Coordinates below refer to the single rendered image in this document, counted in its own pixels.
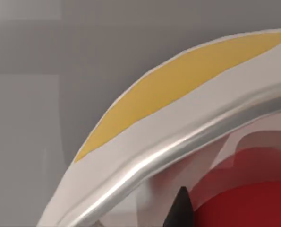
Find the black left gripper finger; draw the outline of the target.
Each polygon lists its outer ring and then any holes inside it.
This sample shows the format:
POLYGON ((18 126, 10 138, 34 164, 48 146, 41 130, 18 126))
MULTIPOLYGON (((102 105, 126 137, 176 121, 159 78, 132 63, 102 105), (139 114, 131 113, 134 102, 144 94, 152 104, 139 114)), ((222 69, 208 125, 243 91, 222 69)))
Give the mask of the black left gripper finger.
POLYGON ((185 186, 180 187, 162 227, 194 227, 194 209, 185 186))

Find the red and white can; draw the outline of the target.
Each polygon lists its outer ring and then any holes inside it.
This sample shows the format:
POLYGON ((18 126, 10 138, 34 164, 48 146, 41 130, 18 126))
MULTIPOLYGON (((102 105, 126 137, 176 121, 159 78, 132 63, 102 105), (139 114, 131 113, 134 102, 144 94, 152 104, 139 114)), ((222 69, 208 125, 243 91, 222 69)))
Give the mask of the red and white can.
POLYGON ((148 176, 221 136, 251 101, 281 90, 281 29, 189 48, 145 73, 90 132, 37 227, 93 223, 148 176))

